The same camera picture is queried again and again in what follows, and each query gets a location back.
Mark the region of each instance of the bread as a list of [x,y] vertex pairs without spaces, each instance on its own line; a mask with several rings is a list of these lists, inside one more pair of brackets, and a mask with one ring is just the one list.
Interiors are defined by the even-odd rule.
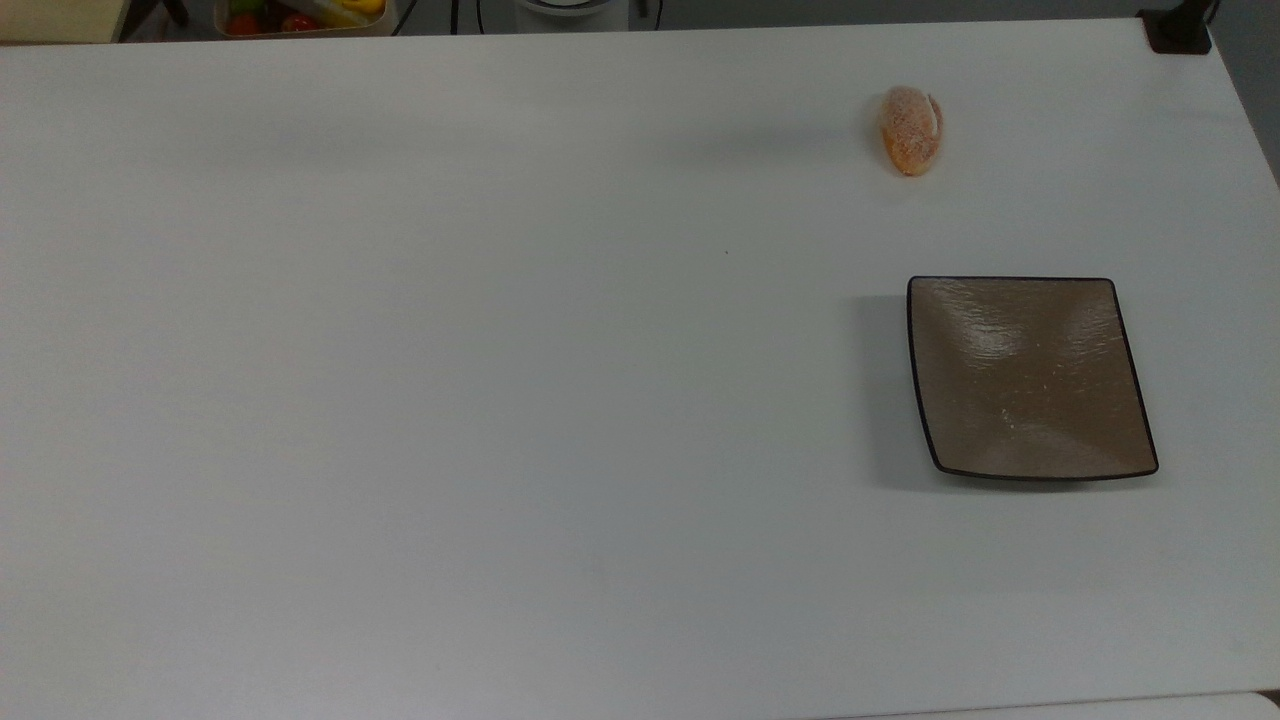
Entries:
[[881,137],[888,159],[904,176],[922,176],[942,145],[942,109],[933,96],[897,86],[884,94],[879,114]]

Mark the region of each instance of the red tomato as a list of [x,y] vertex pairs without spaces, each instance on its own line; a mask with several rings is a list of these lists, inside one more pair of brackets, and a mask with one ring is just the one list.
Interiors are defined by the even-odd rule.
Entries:
[[311,15],[293,13],[280,20],[280,32],[303,32],[307,29],[320,29],[320,23],[317,23]]
[[227,35],[260,35],[261,32],[262,24],[257,22],[257,15],[253,13],[241,13],[227,20]]

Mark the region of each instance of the brown plate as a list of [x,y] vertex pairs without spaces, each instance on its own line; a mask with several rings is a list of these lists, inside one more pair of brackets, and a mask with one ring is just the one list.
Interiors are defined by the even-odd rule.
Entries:
[[940,470],[1103,480],[1160,466],[1111,281],[915,277],[906,306]]

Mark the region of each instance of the fruit basket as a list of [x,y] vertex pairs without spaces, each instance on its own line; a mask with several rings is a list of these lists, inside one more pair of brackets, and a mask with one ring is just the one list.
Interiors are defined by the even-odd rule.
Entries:
[[214,27],[229,40],[385,36],[396,0],[215,0]]

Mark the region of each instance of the cable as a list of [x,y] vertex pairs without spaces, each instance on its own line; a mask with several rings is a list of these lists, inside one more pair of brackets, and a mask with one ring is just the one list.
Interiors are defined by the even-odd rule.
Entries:
[[404,8],[404,14],[401,15],[401,22],[396,23],[396,29],[392,31],[392,35],[399,35],[401,28],[404,27],[404,20],[408,19],[408,14],[413,12],[416,5],[417,0],[410,0],[408,8]]

